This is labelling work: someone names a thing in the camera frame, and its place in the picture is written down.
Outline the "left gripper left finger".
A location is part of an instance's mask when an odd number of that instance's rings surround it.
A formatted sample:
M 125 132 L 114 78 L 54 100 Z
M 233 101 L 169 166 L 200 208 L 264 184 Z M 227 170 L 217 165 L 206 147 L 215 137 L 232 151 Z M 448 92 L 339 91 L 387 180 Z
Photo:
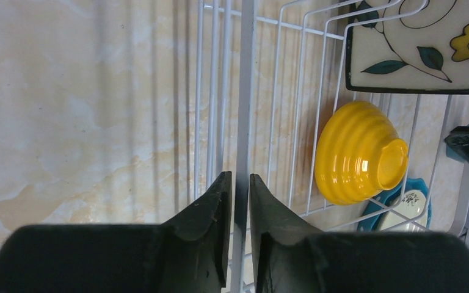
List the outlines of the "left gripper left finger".
M 231 172 L 162 224 L 26 225 L 0 248 L 0 292 L 220 292 Z

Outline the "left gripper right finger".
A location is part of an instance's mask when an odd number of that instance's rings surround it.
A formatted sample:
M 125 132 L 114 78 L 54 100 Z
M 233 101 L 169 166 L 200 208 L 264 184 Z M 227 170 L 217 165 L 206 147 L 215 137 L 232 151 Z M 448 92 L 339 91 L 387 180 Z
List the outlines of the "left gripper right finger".
M 469 249 L 448 233 L 324 232 L 250 176 L 256 292 L 469 292 Z

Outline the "blue rimmed bowl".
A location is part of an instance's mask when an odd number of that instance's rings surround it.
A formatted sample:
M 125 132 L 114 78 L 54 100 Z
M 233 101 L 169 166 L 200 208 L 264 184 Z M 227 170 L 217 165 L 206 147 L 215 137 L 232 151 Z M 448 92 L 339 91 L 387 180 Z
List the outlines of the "blue rimmed bowl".
M 421 231 L 421 226 L 429 228 L 432 217 L 432 205 L 426 204 L 428 188 L 421 178 L 408 178 L 405 184 L 404 193 L 401 193 L 400 183 L 392 190 L 386 190 L 373 197 L 363 215 L 372 214 L 383 210 L 385 207 L 394 206 L 390 211 L 374 215 L 359 221 L 358 231 L 382 231 L 391 226 L 396 226 L 406 219 L 419 217 L 412 223 L 406 223 L 395 227 L 395 231 L 417 232 Z

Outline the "square floral plate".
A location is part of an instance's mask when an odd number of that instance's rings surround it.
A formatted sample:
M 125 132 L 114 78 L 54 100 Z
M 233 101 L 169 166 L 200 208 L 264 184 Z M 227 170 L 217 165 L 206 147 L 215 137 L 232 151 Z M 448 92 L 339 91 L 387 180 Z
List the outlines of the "square floral plate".
M 346 43 L 346 88 L 469 95 L 469 1 L 359 1 Z

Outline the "orange yellow bowl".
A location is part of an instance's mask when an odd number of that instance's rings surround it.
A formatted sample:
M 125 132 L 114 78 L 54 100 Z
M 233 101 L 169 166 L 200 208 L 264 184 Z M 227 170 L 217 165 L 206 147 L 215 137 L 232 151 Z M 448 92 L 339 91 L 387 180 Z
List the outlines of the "orange yellow bowl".
M 408 163 L 407 143 L 388 117 L 370 102 L 353 101 L 321 132 L 314 180 L 328 202 L 351 205 L 397 187 Z

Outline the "white wire dish rack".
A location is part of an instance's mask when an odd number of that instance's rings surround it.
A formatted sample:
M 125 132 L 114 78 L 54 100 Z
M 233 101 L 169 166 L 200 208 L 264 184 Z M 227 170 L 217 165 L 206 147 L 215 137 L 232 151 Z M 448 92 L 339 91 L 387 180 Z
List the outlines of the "white wire dish rack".
M 430 229 L 465 239 L 469 165 L 444 139 L 469 124 L 469 95 L 355 92 L 346 88 L 348 1 L 199 1 L 193 193 L 221 171 L 233 193 L 227 292 L 254 292 L 249 175 L 322 230 L 354 231 L 366 203 L 336 206 L 314 183 L 317 139 L 332 114 L 355 100 L 375 104 L 409 146 L 407 178 L 422 178 Z

